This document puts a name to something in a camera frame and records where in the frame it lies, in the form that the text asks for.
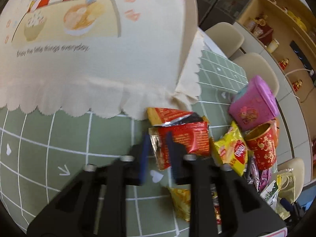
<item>cartoon bowl of rice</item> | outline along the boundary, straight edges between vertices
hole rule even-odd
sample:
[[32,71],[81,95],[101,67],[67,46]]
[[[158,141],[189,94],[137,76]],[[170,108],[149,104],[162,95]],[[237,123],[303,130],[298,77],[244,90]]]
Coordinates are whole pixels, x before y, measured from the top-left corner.
[[104,12],[104,5],[98,2],[72,6],[64,16],[64,30],[69,35],[81,36],[93,28]]
[[28,42],[34,41],[44,28],[47,18],[42,16],[40,12],[34,13],[24,26],[24,35]]

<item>red and gold figurine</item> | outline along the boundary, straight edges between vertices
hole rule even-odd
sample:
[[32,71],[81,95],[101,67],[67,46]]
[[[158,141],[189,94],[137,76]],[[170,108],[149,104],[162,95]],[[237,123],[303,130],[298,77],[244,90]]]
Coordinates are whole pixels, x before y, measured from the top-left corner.
[[298,89],[302,86],[303,81],[301,79],[299,79],[298,81],[295,81],[292,83],[292,86],[294,88],[294,91],[297,92]]
[[284,60],[279,61],[279,65],[284,70],[286,66],[289,64],[290,60],[288,58],[285,58]]

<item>grid pattern tablecloth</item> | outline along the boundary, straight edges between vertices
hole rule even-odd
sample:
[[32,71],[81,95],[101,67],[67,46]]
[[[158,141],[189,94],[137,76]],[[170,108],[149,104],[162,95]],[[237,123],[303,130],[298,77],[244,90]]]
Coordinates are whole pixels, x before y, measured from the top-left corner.
[[[232,121],[228,107],[233,95],[247,84],[246,74],[210,51],[203,51],[200,68],[202,94],[193,110],[208,117],[210,134],[218,139]],[[38,110],[25,115],[20,109],[2,108],[0,126],[0,198],[26,231],[85,164],[103,166],[128,153],[150,125],[125,115],[102,119],[88,112],[74,118],[64,111],[45,116]],[[176,218],[168,190],[162,187],[173,185],[170,168],[162,172],[160,183],[153,183],[150,170],[158,170],[153,156],[146,183],[127,188],[127,236],[188,236],[189,224]]]

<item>pink bucket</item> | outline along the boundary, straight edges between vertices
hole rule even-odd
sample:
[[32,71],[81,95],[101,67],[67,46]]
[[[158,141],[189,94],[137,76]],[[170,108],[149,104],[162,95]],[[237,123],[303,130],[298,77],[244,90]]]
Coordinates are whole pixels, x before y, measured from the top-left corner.
[[243,131],[250,130],[279,115],[277,102],[267,83],[255,76],[239,91],[229,113]]

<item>chair backrest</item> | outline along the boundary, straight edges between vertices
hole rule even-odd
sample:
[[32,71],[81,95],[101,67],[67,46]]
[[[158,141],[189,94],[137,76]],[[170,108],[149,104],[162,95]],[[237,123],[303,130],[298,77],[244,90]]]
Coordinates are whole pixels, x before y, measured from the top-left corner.
[[277,95],[280,88],[279,81],[271,66],[261,55],[253,52],[246,53],[233,62],[245,70],[248,79],[256,75],[261,76],[270,87],[273,95]]
[[278,171],[281,171],[284,169],[293,169],[292,173],[295,177],[294,201],[296,201],[299,195],[301,194],[303,185],[304,185],[304,175],[305,175],[304,161],[301,158],[294,158],[278,165],[277,169]]
[[233,25],[227,22],[217,23],[206,30],[205,33],[228,58],[241,47],[245,40],[244,36]]

